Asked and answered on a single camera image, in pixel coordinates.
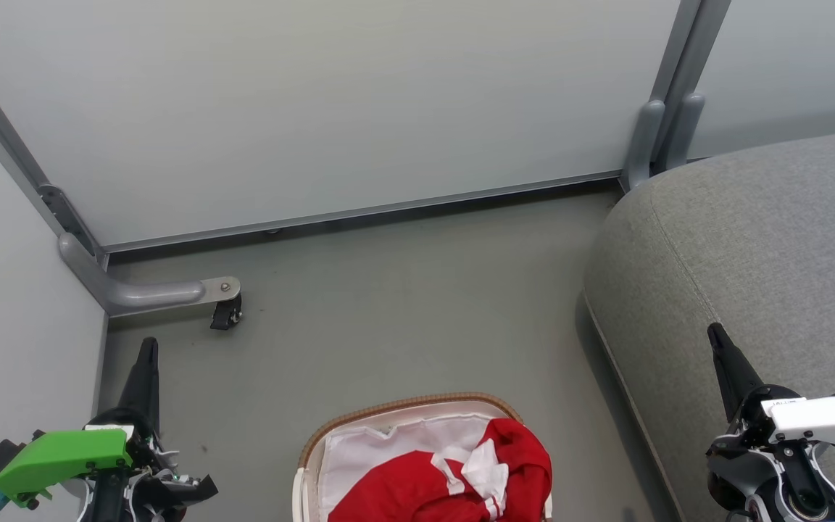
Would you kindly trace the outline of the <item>wicker laundry basket white liner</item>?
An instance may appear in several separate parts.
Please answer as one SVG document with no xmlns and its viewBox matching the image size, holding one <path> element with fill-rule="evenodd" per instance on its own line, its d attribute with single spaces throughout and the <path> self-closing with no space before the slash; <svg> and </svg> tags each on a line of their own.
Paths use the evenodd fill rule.
<svg viewBox="0 0 835 522">
<path fill-rule="evenodd" d="M 552 462 L 490 394 L 431 394 L 335 418 L 306 443 L 293 522 L 553 522 Z"/>
</svg>

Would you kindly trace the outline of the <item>grey double partition post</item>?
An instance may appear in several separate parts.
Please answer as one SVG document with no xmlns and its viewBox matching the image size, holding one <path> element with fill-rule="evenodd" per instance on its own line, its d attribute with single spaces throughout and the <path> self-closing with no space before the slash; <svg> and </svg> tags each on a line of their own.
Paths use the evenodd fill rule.
<svg viewBox="0 0 835 522">
<path fill-rule="evenodd" d="M 619 183 L 632 191 L 685 165 L 706 98 L 697 89 L 731 0 L 680 0 L 648 102 L 639 112 Z"/>
</svg>

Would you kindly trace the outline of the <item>black caster wheel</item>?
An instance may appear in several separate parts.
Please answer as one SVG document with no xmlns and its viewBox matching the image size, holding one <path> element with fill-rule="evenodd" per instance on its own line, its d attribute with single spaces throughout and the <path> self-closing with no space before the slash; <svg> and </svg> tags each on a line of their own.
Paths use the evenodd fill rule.
<svg viewBox="0 0 835 522">
<path fill-rule="evenodd" d="M 217 302 L 212 315 L 211 329 L 216 331 L 227 331 L 238 325 L 243 317 L 242 295 Z"/>
</svg>

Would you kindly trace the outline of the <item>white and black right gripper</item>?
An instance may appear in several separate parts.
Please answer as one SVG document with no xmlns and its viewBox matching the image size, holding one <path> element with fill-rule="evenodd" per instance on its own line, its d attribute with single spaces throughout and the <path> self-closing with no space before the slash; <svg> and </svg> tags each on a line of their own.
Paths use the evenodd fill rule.
<svg viewBox="0 0 835 522">
<path fill-rule="evenodd" d="M 784 443 L 835 446 L 835 396 L 805 399 L 784 386 L 763 386 L 721 323 L 711 323 L 707 336 L 730 422 L 728 433 L 710 443 L 710 452 L 749 452 Z"/>
</svg>

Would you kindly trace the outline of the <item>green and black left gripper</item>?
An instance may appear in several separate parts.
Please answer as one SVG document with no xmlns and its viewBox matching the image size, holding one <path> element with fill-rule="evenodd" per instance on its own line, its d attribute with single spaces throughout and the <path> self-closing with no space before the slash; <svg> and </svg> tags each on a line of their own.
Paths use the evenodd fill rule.
<svg viewBox="0 0 835 522">
<path fill-rule="evenodd" d="M 49 488 L 103 470 L 173 471 L 173 452 L 159 441 L 159 344 L 146 337 L 117 407 L 83 429 L 41 432 L 27 444 L 0 443 L 0 492 L 20 508 Z"/>
</svg>

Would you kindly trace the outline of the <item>grey corner partition post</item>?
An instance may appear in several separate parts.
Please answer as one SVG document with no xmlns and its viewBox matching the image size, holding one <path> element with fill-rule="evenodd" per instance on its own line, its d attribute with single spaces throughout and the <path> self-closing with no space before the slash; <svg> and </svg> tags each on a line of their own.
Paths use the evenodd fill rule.
<svg viewBox="0 0 835 522">
<path fill-rule="evenodd" d="M 44 174 L 43 169 L 33 158 L 32 152 L 20 138 L 19 133 L 14 129 L 1 107 L 0 147 L 3 149 L 4 156 L 16 166 L 20 175 L 27 179 L 32 189 L 42 199 L 43 204 L 49 208 L 51 215 L 56 219 L 62 231 L 72 234 L 80 241 L 83 248 L 95 257 L 96 263 L 103 269 L 106 268 L 107 261 L 109 261 L 107 253 L 84 223 L 82 215 L 73 207 L 66 193 L 63 192 L 62 188 L 53 184 Z"/>
</svg>

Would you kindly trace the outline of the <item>grey partition bottom rail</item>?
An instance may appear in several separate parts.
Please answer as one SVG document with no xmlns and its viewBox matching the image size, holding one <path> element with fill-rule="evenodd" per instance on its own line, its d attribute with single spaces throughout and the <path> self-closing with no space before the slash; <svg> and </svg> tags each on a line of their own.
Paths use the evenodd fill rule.
<svg viewBox="0 0 835 522">
<path fill-rule="evenodd" d="M 587 175 L 574 175 L 567 176 L 567 178 L 559 178 L 555 181 L 523 183 L 512 187 L 485 189 L 485 191 L 471 191 L 444 197 L 416 199 L 415 201 L 399 202 L 398 204 L 384 204 L 369 206 L 367 208 L 357 210 L 325 212 L 325 214 L 312 215 L 312 217 L 293 217 L 285 220 L 273 220 L 262 223 L 238 225 L 238 227 L 211 229 L 211 231 L 177 234 L 149 240 L 118 242 L 118 244 L 104 245 L 103 250 L 107 254 L 119 254 L 119 252 L 142 251 L 160 247 L 172 247 L 173 245 L 180 244 L 198 244 L 200 241 L 219 240 L 223 238 L 245 236 L 246 234 L 252 233 L 265 233 L 271 231 L 272 229 L 304 227 L 305 225 L 327 223 L 335 220 L 364 218 L 371 217 L 371 215 L 388 214 L 388 212 L 401 212 L 431 206 L 441 206 L 445 204 L 461 204 L 461 202 L 477 201 L 477 199 L 504 197 L 516 193 L 547 191 L 547 189 L 571 187 L 583 183 L 616 181 L 619 178 L 622 178 L 622 170 L 620 169 Z"/>
</svg>

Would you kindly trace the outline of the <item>red and white garment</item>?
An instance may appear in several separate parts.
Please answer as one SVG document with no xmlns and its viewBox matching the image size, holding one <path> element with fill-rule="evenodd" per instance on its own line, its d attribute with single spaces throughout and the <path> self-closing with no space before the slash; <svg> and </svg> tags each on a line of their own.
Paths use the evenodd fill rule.
<svg viewBox="0 0 835 522">
<path fill-rule="evenodd" d="M 543 522 L 552 462 L 523 423 L 460 414 L 329 436 L 323 522 Z"/>
</svg>

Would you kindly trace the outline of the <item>grey fabric sofa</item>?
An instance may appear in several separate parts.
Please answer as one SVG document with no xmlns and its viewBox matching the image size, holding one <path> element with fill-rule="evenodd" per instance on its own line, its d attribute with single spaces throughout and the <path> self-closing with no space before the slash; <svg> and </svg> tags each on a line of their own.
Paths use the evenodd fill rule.
<svg viewBox="0 0 835 522">
<path fill-rule="evenodd" d="M 582 311 L 679 522 L 723 522 L 705 452 L 728 428 L 707 330 L 768 384 L 835 393 L 835 135 L 654 176 L 614 206 Z"/>
</svg>

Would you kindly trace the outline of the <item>grey partition foot bar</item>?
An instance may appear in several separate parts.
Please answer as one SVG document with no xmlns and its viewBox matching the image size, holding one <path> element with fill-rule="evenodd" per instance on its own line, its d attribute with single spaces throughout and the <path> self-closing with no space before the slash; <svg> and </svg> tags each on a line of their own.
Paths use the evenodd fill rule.
<svg viewBox="0 0 835 522">
<path fill-rule="evenodd" d="M 59 235 L 57 251 L 66 266 L 110 317 L 217 304 L 241 295 L 241 281 L 232 276 L 156 283 L 116 280 L 102 270 L 95 257 L 69 233 Z"/>
</svg>

